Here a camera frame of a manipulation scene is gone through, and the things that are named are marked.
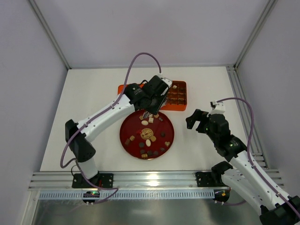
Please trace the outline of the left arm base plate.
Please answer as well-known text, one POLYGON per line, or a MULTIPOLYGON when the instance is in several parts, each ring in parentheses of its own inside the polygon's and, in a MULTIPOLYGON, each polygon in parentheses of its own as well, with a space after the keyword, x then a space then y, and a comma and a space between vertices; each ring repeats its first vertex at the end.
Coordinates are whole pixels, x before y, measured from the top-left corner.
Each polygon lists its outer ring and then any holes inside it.
MULTIPOLYGON (((93 178, 89 179, 89 182, 94 186, 101 188, 112 188, 113 187, 113 173, 98 173, 93 178)), ((93 188, 80 173, 73 175, 72 188, 93 188)))

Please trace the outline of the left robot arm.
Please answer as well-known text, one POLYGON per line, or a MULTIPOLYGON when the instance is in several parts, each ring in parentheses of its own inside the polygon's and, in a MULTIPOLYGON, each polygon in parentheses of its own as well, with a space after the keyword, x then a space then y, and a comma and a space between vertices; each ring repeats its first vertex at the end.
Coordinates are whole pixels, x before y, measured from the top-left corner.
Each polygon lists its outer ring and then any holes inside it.
POLYGON ((121 93, 105 108, 79 122, 69 120, 65 124, 66 146, 63 152, 70 149, 74 154, 76 166, 89 187, 99 188, 92 182, 98 176, 94 155, 96 150, 92 141, 105 129, 136 111, 144 110, 157 114, 165 104, 172 81, 153 76, 143 86, 137 83, 124 84, 121 93))

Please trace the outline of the metal tongs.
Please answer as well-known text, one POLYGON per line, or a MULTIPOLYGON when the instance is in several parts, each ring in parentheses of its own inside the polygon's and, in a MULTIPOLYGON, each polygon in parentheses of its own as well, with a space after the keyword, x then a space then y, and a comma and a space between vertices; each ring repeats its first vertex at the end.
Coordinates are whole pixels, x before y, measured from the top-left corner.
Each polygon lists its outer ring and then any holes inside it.
POLYGON ((150 112, 148 112, 148 111, 145 111, 145 112, 143 113, 142 117, 143 117, 144 119, 146 119, 146 118, 152 118, 152 117, 153 117, 153 114, 150 113, 150 112))

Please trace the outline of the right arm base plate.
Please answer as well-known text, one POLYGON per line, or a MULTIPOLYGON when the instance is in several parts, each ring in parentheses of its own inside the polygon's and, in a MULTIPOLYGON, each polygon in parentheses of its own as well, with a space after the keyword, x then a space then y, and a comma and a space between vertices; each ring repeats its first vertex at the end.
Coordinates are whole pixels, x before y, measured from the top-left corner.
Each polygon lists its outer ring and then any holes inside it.
POLYGON ((222 182, 221 174, 217 172, 196 172, 195 177, 200 188, 229 187, 222 182))

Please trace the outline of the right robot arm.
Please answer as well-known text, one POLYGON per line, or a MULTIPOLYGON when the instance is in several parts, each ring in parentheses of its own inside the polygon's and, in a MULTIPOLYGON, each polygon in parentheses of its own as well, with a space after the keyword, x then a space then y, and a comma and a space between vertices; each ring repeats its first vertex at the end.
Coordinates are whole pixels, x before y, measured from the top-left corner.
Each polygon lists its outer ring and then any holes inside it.
POLYGON ((300 221, 300 198, 285 192, 248 154, 246 145, 232 135, 222 114, 196 109, 186 118, 187 128, 206 134, 225 160, 212 167, 215 182, 236 191, 257 212, 263 225, 294 225, 300 221))

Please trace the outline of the orange box lid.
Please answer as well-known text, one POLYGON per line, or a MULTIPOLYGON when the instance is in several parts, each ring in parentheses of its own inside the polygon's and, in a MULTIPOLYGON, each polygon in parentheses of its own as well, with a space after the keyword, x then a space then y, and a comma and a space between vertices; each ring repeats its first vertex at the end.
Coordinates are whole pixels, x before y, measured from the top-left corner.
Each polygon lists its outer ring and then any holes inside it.
POLYGON ((117 94, 118 95, 121 94, 121 93, 125 94, 125 90, 126 90, 127 86, 128 86, 128 84, 126 84, 126 85, 124 85, 124 84, 119 85, 118 86, 118 90, 117 90, 117 94))

